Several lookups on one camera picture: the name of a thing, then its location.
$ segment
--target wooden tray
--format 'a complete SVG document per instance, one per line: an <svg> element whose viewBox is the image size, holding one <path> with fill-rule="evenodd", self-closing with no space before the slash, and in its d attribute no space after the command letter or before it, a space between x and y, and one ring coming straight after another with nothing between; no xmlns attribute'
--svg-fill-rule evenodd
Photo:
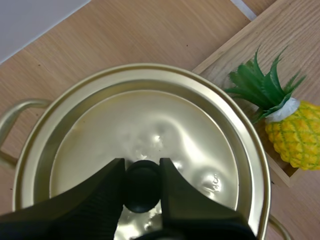
<svg viewBox="0 0 320 240"><path fill-rule="evenodd" d="M306 80L293 96L320 105L320 1L277 0L254 21L227 41L193 72L221 88L230 86L228 74L253 58L260 46L258 62L264 73L272 61L288 46L278 65L281 85L298 70ZM250 117L256 110L245 101L237 101ZM292 186L305 171L283 162L266 137L263 123L256 126L267 158L271 179L276 184Z"/></svg>

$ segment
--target yellow pineapple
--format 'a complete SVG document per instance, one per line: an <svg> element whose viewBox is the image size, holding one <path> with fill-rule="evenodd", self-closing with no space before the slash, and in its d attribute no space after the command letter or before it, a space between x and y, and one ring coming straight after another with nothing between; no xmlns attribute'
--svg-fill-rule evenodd
<svg viewBox="0 0 320 240"><path fill-rule="evenodd" d="M303 170L320 169L320 107L291 97L305 79L296 83L299 72L285 87L279 83L277 65L280 55L273 61L270 71L263 74L258 65L258 51L254 59L241 64L229 74L235 87L226 89L235 98L247 100L259 107L253 122L266 118L265 130L274 149L283 161Z"/></svg>

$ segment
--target white wall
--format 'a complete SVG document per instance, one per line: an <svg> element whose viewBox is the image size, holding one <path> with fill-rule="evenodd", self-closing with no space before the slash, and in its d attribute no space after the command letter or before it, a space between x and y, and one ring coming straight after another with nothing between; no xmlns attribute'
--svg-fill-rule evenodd
<svg viewBox="0 0 320 240"><path fill-rule="evenodd" d="M0 0L0 64L90 0Z"/></svg>

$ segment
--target wooden surface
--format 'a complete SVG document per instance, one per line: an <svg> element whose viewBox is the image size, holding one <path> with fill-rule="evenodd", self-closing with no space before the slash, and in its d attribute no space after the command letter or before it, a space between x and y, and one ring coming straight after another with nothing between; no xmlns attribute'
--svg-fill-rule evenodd
<svg viewBox="0 0 320 240"><path fill-rule="evenodd" d="M242 0L256 15L260 15L276 0Z"/></svg>
<svg viewBox="0 0 320 240"><path fill-rule="evenodd" d="M320 105L320 1L277 0L266 11L237 33L227 43L194 69L220 87L230 85L228 74L239 64L254 56L260 47L258 61L264 72L281 50L283 60L278 66L281 83L285 84L297 70L307 79L294 97ZM253 108L238 104L250 114ZM272 186L272 214L282 222L294 239L318 239L320 235L320 172L309 171L288 188ZM280 239L273 231L270 239Z"/></svg>
<svg viewBox="0 0 320 240"><path fill-rule="evenodd" d="M0 66L0 113L116 65L192 70L249 22L229 0L94 0ZM24 112L2 149L17 157L40 113ZM0 166L0 214L11 210L13 181Z"/></svg>

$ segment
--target gold pot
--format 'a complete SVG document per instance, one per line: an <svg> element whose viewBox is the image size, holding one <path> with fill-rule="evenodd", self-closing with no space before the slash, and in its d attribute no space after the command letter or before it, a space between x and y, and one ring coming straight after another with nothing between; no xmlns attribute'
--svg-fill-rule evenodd
<svg viewBox="0 0 320 240"><path fill-rule="evenodd" d="M242 213L264 238L271 187L262 144L234 101L202 77L160 64L98 72L51 104L28 99L7 110L0 145L20 112L31 107L47 109L16 166L14 210L67 191L114 158L128 164L171 158L192 186ZM0 157L12 163L8 154ZM115 238L158 229L160 217L160 205L143 214L124 208Z"/></svg>

